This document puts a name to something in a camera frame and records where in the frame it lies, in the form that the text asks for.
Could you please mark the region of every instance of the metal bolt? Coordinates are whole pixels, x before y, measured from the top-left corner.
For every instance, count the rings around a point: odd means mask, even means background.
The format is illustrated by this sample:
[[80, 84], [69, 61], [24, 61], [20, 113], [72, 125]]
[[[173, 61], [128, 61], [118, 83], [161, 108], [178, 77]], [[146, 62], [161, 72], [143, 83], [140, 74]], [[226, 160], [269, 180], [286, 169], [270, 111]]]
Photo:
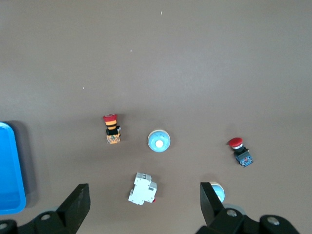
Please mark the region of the metal bolt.
[[272, 216], [268, 217], [268, 222], [273, 224], [273, 225], [279, 225], [279, 221]]
[[237, 214], [234, 210], [227, 210], [226, 213], [228, 214], [228, 216], [231, 216], [231, 217], [236, 217]]
[[47, 220], [49, 219], [51, 216], [49, 214], [45, 214], [44, 216], [41, 217], [41, 220]]
[[1, 229], [5, 229], [7, 226], [8, 226], [7, 223], [2, 223], [2, 224], [0, 224], [0, 230], [1, 230]]

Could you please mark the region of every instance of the white center dot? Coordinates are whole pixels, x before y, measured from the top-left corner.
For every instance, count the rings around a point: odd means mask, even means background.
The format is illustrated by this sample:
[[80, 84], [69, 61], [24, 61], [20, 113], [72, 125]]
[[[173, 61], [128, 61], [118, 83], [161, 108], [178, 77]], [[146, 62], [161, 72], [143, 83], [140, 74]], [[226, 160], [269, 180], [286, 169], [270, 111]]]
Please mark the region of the white center dot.
[[164, 142], [162, 142], [162, 140], [158, 140], [156, 141], [155, 145], [157, 148], [161, 148], [164, 145]]

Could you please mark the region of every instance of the blue round object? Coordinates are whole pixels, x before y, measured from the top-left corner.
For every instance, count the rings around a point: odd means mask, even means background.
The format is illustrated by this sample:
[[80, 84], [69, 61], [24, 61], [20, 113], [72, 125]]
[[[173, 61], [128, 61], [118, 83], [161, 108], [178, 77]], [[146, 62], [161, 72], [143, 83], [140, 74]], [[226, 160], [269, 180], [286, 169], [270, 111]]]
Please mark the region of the blue round object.
[[211, 186], [214, 189], [215, 194], [218, 196], [220, 201], [223, 202], [225, 199], [225, 192], [224, 192], [224, 189], [222, 188], [222, 186], [219, 185], [218, 183], [211, 183]]
[[148, 136], [147, 143], [151, 150], [161, 153], [169, 148], [170, 136], [164, 130], [155, 130]]

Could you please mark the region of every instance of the blue tray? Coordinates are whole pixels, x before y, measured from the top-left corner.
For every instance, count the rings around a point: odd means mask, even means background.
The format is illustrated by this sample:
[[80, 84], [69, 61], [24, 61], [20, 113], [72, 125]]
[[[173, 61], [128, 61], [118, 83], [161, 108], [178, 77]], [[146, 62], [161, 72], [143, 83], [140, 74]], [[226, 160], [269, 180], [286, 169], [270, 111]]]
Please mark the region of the blue tray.
[[26, 205], [14, 132], [0, 122], [0, 215], [15, 214]]

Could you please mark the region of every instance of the small red part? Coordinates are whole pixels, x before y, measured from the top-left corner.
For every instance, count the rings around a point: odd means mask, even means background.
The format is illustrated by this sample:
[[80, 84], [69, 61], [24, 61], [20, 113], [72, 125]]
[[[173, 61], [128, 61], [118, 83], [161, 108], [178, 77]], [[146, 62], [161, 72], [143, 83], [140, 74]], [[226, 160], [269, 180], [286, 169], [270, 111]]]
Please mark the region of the small red part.
[[229, 146], [231, 147], [237, 147], [240, 146], [243, 143], [243, 139], [240, 137], [235, 137], [232, 140], [229, 141]]
[[105, 122], [113, 121], [117, 119], [117, 115], [116, 114], [106, 115], [106, 116], [103, 116], [103, 119]]

